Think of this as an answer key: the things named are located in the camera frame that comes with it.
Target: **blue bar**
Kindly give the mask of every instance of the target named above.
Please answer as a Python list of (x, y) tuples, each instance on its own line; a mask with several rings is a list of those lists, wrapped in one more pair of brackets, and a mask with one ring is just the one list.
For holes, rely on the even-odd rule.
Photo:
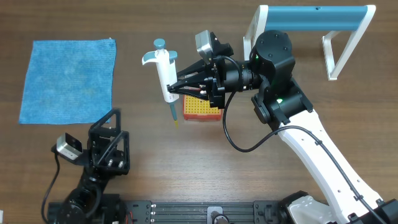
[(367, 6), (269, 6), (266, 30), (357, 30)]

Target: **wooden table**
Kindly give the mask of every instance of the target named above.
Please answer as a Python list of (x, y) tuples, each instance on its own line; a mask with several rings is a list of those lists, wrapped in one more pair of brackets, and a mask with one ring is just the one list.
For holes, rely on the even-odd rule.
[[(380, 195), (398, 197), (398, 2), (374, 0), (376, 15), (336, 82), (329, 82), (324, 32), (289, 32), (294, 77), (328, 134), (357, 173)], [(179, 54), (177, 70), (200, 57), (195, 34), (208, 29), (243, 59), (242, 36), (259, 4), (362, 5), (361, 1), (0, 1), (0, 209), (8, 223), (42, 223), (40, 206), (55, 173), (50, 147), (68, 132), (85, 142), (90, 124), (20, 125), (25, 74), (33, 40), (114, 38), (113, 106), (131, 135), (131, 170), (112, 180), (107, 193), (126, 200), (252, 202), (279, 200), (298, 190), (324, 200), (300, 159), (278, 137), (252, 153), (234, 150), (221, 123), (184, 123), (174, 129), (154, 66), (142, 56), (163, 38)], [(340, 54), (347, 35), (333, 41)], [(231, 137), (252, 146), (270, 129), (238, 94), (229, 114)], [(177, 105), (182, 118), (182, 104)], [(61, 160), (49, 201), (63, 200), (81, 167)]]

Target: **tabletop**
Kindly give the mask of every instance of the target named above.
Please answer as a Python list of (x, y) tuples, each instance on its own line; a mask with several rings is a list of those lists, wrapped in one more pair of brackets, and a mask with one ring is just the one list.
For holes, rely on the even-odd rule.
[[(293, 76), (339, 150), (384, 200), (398, 197), (398, 2), (373, 0), (376, 14), (338, 80), (327, 79), (321, 37), (288, 32), (296, 59)], [(358, 0), (270, 1), (0, 1), (0, 209), (8, 223), (42, 223), (40, 206), (56, 165), (50, 148), (64, 132), (85, 142), (90, 124), (18, 124), (33, 40), (116, 40), (113, 107), (130, 133), (131, 170), (111, 180), (106, 193), (154, 202), (280, 200), (304, 190), (324, 200), (293, 150), (277, 136), (251, 153), (225, 138), (221, 122), (174, 128), (154, 66), (141, 64), (163, 38), (179, 58), (177, 70), (200, 56), (195, 34), (213, 31), (243, 59), (243, 35), (258, 5), (363, 5)], [(349, 34), (333, 39), (342, 53)], [(231, 137), (250, 147), (270, 128), (253, 112), (256, 91), (238, 93), (228, 110)], [(182, 117), (182, 104), (177, 104)], [(61, 160), (49, 202), (62, 201), (82, 168)]]

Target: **white stand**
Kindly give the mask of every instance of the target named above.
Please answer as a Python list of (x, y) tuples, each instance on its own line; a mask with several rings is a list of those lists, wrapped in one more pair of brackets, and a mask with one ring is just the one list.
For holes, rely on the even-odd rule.
[[(376, 200), (381, 199), (380, 195), (373, 191), (348, 164), (347, 160), (327, 135), (318, 118), (318, 114), (315, 111), (311, 113), (303, 111), (289, 119), (290, 123), (288, 125), (301, 126), (311, 131), (323, 142), (353, 183), (354, 187), (363, 196), (364, 200), (373, 209), (377, 208)], [(321, 188), (330, 206), (330, 209), (324, 207), (320, 208), (319, 206), (308, 206), (312, 205), (314, 202), (310, 203), (302, 200), (302, 198), (298, 199), (298, 202), (295, 201), (296, 206), (294, 209), (292, 210), (289, 208), (290, 214), (300, 217), (302, 221), (296, 223), (327, 223), (326, 221), (328, 220), (334, 220), (339, 224), (345, 224), (349, 223), (348, 215), (352, 213), (355, 213), (358, 217), (368, 213), (368, 210), (363, 204), (355, 200), (353, 191), (350, 190), (350, 187), (339, 170), (326, 152), (315, 144), (314, 139), (298, 129), (281, 131), (279, 136), (302, 160), (305, 167), (315, 179), (315, 182)]]
[[(340, 59), (337, 61), (335, 65), (335, 60), (333, 58), (333, 51), (331, 49), (331, 39), (336, 36), (339, 31), (333, 30), (326, 36), (322, 37), (323, 42), (323, 51), (325, 53), (325, 62), (326, 62), (326, 70), (328, 72), (329, 80), (336, 80), (337, 76), (343, 69), (345, 63), (349, 59), (351, 53), (355, 49), (362, 35), (364, 34), (366, 28), (370, 21), (373, 18), (374, 12), (376, 11), (376, 7), (373, 5), (368, 5), (368, 11), (366, 12), (363, 20), (359, 24), (359, 27), (356, 31), (351, 33), (351, 36), (348, 39), (347, 45), (341, 54)], [(243, 37), (243, 50), (244, 50), (244, 59), (249, 60), (250, 51), (256, 44), (256, 40), (260, 34), (262, 34), (266, 29), (268, 17), (268, 6), (263, 5), (257, 8), (256, 13), (253, 16), (253, 19), (249, 25), (248, 31), (246, 35)]]

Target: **blue towel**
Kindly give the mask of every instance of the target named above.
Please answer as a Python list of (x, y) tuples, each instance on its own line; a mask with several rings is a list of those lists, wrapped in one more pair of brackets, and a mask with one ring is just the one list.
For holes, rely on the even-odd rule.
[(34, 41), (20, 124), (94, 123), (112, 108), (116, 42)]

